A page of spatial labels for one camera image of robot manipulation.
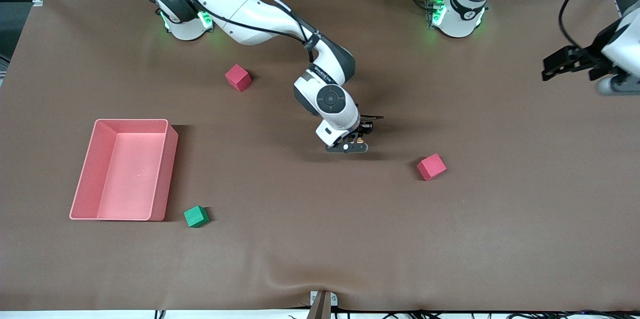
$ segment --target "cube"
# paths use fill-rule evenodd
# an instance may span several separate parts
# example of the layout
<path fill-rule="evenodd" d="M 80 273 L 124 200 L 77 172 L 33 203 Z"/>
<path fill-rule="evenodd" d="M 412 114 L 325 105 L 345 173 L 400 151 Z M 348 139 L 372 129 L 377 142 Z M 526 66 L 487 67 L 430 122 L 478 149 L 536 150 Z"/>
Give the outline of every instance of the cube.
<path fill-rule="evenodd" d="M 190 228 L 198 228 L 209 222 L 209 215 L 200 205 L 196 205 L 184 212 L 184 218 Z"/>
<path fill-rule="evenodd" d="M 247 89 L 249 84 L 251 84 L 249 73 L 238 64 L 235 64 L 224 76 L 227 82 L 238 92 L 244 91 L 244 89 Z"/>
<path fill-rule="evenodd" d="M 446 171 L 446 169 L 447 167 L 444 165 L 444 162 L 442 162 L 438 153 L 424 158 L 418 164 L 418 171 L 420 171 L 424 180 L 432 180 Z"/>

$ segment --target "brown tabletop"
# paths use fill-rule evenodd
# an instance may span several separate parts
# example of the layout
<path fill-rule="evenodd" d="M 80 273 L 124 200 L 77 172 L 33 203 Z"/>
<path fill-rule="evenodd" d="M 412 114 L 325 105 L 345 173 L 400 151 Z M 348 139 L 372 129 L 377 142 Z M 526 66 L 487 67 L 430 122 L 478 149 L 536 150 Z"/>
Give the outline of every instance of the brown tabletop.
<path fill-rule="evenodd" d="M 639 308 L 640 101 L 585 72 L 541 81 L 562 0 L 489 0 L 464 39 L 411 0 L 283 1 L 356 57 L 345 88 L 386 116 L 369 153 L 325 153 L 292 39 L 180 42 L 147 0 L 31 10 L 0 89 L 0 310 L 288 308 L 317 289 L 352 310 Z M 586 45 L 617 17 L 573 0 L 566 22 Z M 69 219 L 98 118 L 178 131 L 165 221 Z M 432 153 L 448 171 L 424 182 Z M 214 221 L 188 228 L 195 205 Z"/>

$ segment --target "pink plastic container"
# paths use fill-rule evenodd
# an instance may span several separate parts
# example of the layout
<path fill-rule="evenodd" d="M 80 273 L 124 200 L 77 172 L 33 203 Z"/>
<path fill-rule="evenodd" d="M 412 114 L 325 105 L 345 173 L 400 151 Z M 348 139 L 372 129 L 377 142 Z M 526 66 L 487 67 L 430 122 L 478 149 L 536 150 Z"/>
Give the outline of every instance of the pink plastic container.
<path fill-rule="evenodd" d="M 162 221 L 178 133 L 165 119 L 98 119 L 69 218 Z"/>

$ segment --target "table surface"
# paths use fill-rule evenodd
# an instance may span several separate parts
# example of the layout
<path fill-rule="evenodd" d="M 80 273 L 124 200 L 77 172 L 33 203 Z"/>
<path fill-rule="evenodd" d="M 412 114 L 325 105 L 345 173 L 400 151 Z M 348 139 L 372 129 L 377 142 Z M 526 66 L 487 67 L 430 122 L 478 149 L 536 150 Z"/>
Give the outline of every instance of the table surface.
<path fill-rule="evenodd" d="M 352 310 L 638 309 L 638 99 L 542 82 L 562 0 L 489 0 L 463 39 L 411 0 L 283 1 L 354 54 L 345 88 L 386 116 L 369 153 L 324 151 L 290 38 L 180 42 L 147 0 L 31 10 L 0 91 L 0 310 L 289 308 L 317 289 Z M 567 27 L 588 44 L 617 17 L 573 0 Z M 99 118 L 178 131 L 165 221 L 68 218 Z M 425 182 L 432 153 L 448 171 Z M 195 205 L 213 222 L 188 228 Z"/>

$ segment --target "pink bin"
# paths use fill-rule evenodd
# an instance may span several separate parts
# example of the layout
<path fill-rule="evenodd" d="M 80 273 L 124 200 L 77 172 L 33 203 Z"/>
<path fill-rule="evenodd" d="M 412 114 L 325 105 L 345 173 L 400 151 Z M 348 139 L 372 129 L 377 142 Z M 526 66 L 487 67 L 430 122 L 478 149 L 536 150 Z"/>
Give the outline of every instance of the pink bin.
<path fill-rule="evenodd" d="M 69 218 L 162 221 L 178 133 L 165 119 L 98 119 Z"/>

